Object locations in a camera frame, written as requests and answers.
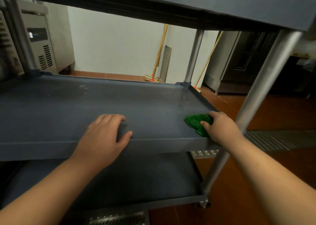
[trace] metal pole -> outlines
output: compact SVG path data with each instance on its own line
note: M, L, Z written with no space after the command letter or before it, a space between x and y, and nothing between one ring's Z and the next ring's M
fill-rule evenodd
M184 79L185 83L191 83L195 63L197 62L198 52L200 50L200 46L203 39L203 34L204 34L204 30L201 30L201 29L197 29L195 33L190 60L189 60L188 68L187 68L185 79Z
M282 30L279 32L279 35L235 119L235 123L238 125L241 132L244 133L246 131L253 116L281 72L301 35L302 32L300 31ZM228 158L229 154L224 149L220 150L215 157L214 163L203 181L202 190L205 194L210 192L212 185Z
M23 70L25 73L39 73L36 60L31 48L26 27L22 19L22 13L17 0L5 0L8 13L10 15L14 30L17 35L18 43L21 47L22 56L25 59Z

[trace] forearm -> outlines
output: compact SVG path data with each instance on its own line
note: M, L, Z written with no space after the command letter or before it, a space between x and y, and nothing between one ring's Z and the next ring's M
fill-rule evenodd
M275 224L316 221L316 191L246 139L227 146Z
M58 224L98 169L68 159L0 211L2 224Z

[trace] broom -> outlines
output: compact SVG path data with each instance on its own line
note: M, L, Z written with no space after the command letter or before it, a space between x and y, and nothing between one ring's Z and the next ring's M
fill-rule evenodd
M156 74L156 70L157 70L157 67L158 67L158 64L159 64L159 61L160 61L161 50L162 50L163 43L165 41L167 29L168 29L168 24L165 24L165 26L163 28L163 34L162 34L159 50L158 50L158 53L157 53L157 56L156 56L156 62L155 62L154 70L153 70L153 73L152 73L151 76L150 75L145 75L146 81L159 83L158 78L155 77L155 74Z
M214 47L213 47L213 49L212 49L212 51L211 51L211 53L210 53L210 55L209 55L209 57L208 57L208 59L207 59L207 61L206 61L206 63L205 63L205 66L204 66L204 68L203 68L203 70L202 70L202 73L201 73L201 75L199 76L199 78L198 78L198 80L197 80L197 82L196 82L196 84L195 84L195 86L194 86L194 88L195 88L199 93L201 92L201 90L197 88L197 85L198 85L198 83L199 83L199 81L200 81L200 79L201 79L201 77L202 77L202 75L203 75L203 73L204 73L205 68L207 67L207 65L208 65L208 63L209 63L209 61L210 61L210 59L211 59L211 56L212 56L212 54L213 54L213 52L214 52L214 50L215 50L215 48L216 48L216 46L217 46L217 44L218 44L218 42L219 42L219 39L220 39L221 36L222 36L222 34L223 34L223 31L221 31L221 33L219 34L219 36L218 36L218 38L217 38L217 40L216 40L216 42L215 42L215 44L214 44Z

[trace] floor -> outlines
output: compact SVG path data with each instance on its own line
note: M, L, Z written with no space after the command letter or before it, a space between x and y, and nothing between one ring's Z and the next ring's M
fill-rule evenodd
M108 79L144 81L144 77L73 71L71 75ZM201 87L202 95L219 111L234 119L246 96L215 95L208 87ZM316 100L268 95L248 130L253 129L316 129ZM316 186L316 149L281 151L271 156L305 182ZM214 159L196 159L202 176ZM164 224L270 224L260 207L251 185L229 159L209 195L212 206L197 209L192 204L150 211L152 225Z

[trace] green microfiber cloth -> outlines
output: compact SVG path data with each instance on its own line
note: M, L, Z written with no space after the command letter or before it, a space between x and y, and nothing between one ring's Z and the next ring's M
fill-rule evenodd
M191 116L186 116L184 121L186 122L187 125L194 128L196 130L195 132L199 134L201 137L207 137L207 138L210 137L207 131L204 129L204 127L202 127L200 122L205 121L205 122L208 122L210 125L212 125L214 122L214 118L210 117L207 114L194 114Z

